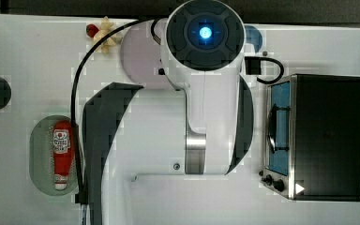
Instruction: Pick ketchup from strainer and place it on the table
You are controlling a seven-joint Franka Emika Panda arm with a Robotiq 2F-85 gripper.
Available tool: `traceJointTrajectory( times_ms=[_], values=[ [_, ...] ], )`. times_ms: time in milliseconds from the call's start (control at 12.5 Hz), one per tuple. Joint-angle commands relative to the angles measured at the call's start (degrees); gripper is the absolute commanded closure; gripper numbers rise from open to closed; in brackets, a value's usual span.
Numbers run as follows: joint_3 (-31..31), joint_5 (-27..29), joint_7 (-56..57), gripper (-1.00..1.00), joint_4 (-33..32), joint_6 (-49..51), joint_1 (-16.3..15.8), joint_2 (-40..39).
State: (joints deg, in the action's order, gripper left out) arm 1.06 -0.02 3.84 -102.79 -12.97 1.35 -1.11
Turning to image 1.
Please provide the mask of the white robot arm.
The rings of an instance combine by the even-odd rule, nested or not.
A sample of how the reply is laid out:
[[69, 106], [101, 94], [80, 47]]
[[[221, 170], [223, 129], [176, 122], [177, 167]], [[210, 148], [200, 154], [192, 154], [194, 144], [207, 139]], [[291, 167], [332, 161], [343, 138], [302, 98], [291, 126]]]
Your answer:
[[241, 18], [218, 0], [189, 0], [165, 21], [159, 45], [170, 90], [112, 82], [83, 107], [82, 225], [131, 225], [128, 188], [141, 175], [227, 174], [248, 152]]

